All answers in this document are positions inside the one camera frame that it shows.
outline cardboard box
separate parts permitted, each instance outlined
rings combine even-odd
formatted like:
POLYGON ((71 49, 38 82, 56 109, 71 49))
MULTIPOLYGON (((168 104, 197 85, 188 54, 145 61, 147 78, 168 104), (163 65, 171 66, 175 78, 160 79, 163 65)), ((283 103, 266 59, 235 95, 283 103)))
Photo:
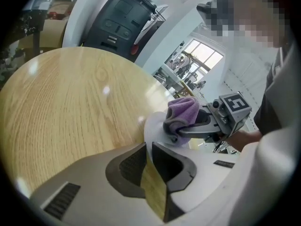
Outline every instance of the cardboard box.
POLYGON ((67 8, 66 12, 65 12, 65 16, 69 16, 74 8, 75 3, 77 2, 77 0, 73 0, 71 2, 71 4, 69 5, 69 7, 67 8))
MULTIPOLYGON (((43 31, 40 32, 40 48, 61 48, 68 20, 45 20, 43 31)), ((32 35, 19 41, 19 48, 32 48, 32 35)))
POLYGON ((51 4, 48 13, 57 13, 58 15, 66 15, 70 6, 71 0, 51 0, 51 4))

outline person's arm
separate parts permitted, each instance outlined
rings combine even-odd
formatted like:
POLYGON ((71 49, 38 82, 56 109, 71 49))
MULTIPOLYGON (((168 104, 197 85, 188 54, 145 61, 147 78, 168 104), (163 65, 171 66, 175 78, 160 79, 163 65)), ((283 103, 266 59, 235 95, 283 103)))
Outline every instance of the person's arm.
POLYGON ((245 145, 258 142, 262 138, 262 134, 259 130, 254 132, 246 132, 244 130, 239 130, 229 137, 226 142, 230 144, 234 149, 241 152, 245 145))

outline purple cloth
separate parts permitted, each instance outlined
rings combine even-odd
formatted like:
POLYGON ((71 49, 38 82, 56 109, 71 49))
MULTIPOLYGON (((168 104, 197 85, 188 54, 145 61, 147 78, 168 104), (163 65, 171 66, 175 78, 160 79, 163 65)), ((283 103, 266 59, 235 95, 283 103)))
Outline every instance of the purple cloth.
POLYGON ((183 126, 189 126, 196 122, 199 111, 199 102, 195 97, 184 97, 168 102, 166 120, 163 122, 164 131, 169 134, 178 146, 190 141, 176 133, 183 126))

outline round tabletop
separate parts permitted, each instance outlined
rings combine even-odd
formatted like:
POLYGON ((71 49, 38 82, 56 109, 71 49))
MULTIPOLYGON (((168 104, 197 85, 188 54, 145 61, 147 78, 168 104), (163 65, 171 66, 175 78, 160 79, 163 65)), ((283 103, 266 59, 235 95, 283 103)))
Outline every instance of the round tabletop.
POLYGON ((29 194, 76 160, 141 143, 145 119, 174 98, 113 53, 60 48, 25 63, 0 92, 0 152, 29 194))

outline window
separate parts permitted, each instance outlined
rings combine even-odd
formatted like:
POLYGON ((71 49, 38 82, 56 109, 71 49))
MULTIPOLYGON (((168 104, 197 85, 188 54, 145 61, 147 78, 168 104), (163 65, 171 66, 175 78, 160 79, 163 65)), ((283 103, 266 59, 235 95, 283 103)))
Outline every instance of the window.
POLYGON ((197 81, 194 83, 198 83, 204 75, 208 73, 209 69, 212 69, 223 58, 223 55, 196 40, 193 40, 184 51, 192 54, 206 65, 206 68, 205 66, 201 66, 196 63, 191 65, 189 72, 197 74, 197 81))
POLYGON ((200 42, 196 41, 196 40, 193 40, 187 47, 186 49, 184 50, 185 52, 187 53, 191 53, 192 51, 195 50, 195 48, 200 44, 200 42))
POLYGON ((196 40, 193 40, 184 51, 192 54, 210 69, 212 69, 223 58, 223 55, 196 40))
POLYGON ((207 65, 210 69, 212 69, 221 59, 222 55, 218 52, 214 52, 212 56, 205 62, 205 65, 207 65))

